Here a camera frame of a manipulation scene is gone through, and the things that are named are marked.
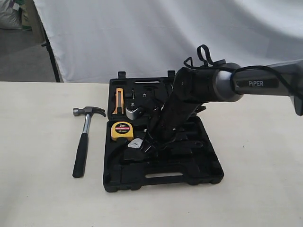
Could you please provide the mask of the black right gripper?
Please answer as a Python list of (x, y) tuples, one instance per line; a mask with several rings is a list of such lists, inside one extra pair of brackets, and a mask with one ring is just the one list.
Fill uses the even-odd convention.
[(171, 143), (187, 120), (187, 109), (182, 106), (165, 104), (152, 117), (142, 142), (142, 153), (146, 157), (164, 149)]

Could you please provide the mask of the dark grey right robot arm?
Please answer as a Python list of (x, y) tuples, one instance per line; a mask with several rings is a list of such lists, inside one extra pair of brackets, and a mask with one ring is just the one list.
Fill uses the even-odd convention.
[(164, 149), (179, 128), (204, 103), (237, 102), (244, 95), (288, 96), (295, 113), (303, 114), (303, 61), (240, 67), (182, 67), (173, 91), (156, 111), (140, 147), (144, 154)]

